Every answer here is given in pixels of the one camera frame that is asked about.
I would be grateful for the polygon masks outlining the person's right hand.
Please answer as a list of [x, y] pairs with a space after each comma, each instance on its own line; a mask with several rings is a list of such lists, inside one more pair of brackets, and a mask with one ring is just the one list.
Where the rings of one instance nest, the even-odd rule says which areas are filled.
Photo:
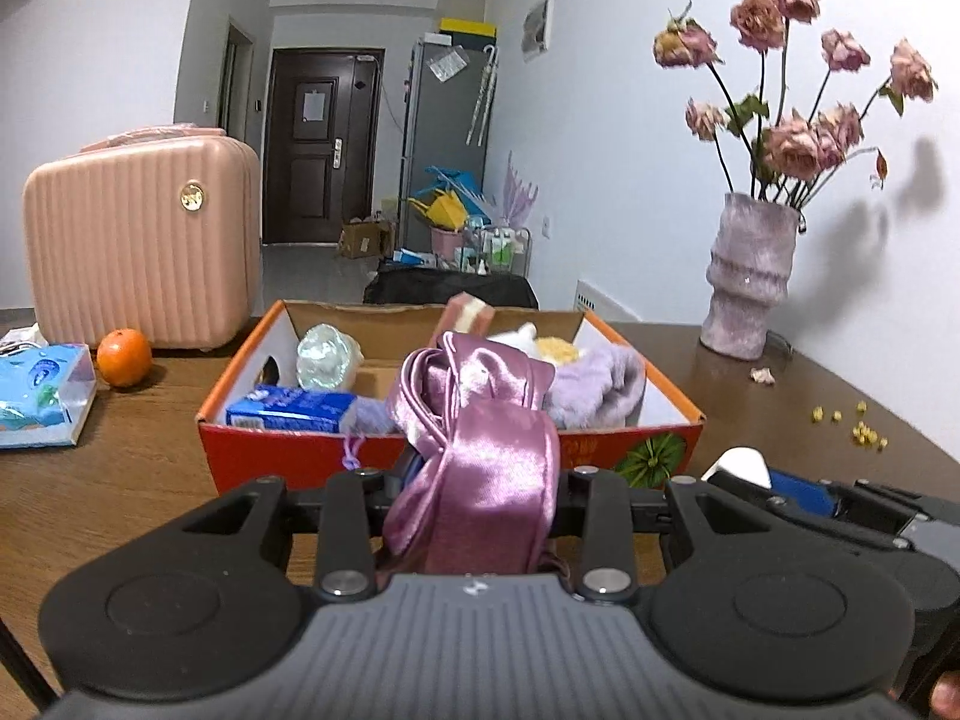
[[931, 691], [931, 712], [942, 720], [960, 720], [960, 673], [941, 674]]

